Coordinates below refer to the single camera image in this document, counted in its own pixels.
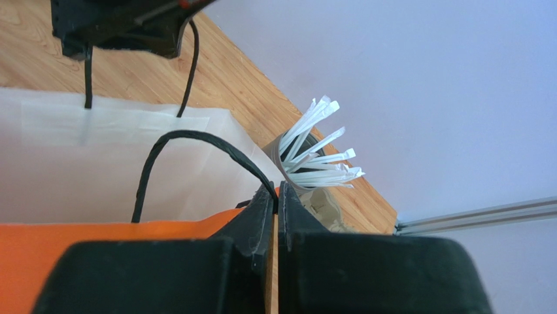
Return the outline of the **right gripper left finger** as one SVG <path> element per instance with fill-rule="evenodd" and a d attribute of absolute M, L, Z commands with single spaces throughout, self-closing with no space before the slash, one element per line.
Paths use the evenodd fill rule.
<path fill-rule="evenodd" d="M 275 194 L 258 189 L 207 239 L 86 241 L 50 272 L 34 313 L 265 313 Z"/>

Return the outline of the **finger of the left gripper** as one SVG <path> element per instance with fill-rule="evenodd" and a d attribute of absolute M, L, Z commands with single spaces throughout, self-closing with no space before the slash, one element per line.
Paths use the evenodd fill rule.
<path fill-rule="evenodd" d="M 173 59 L 180 55 L 186 23 L 212 2 L 52 0 L 53 35 L 71 59 L 89 59 L 94 47 Z"/>

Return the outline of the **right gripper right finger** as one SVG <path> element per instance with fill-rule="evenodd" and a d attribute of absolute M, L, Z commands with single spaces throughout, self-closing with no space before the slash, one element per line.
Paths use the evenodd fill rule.
<path fill-rule="evenodd" d="M 491 313 L 477 269 L 439 237 L 334 233 L 284 182 L 278 197 L 280 313 Z"/>

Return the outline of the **orange paper bag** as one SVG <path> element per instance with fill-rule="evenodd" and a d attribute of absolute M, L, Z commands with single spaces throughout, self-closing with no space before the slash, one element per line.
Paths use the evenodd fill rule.
<path fill-rule="evenodd" d="M 282 173 L 226 109 L 151 105 L 82 94 L 1 89 L 1 312 L 29 313 L 54 264 L 76 241 L 205 237 L 260 181 L 195 140 L 156 162 L 142 222 L 130 222 L 154 143 L 205 131 L 246 154 L 276 184 Z"/>

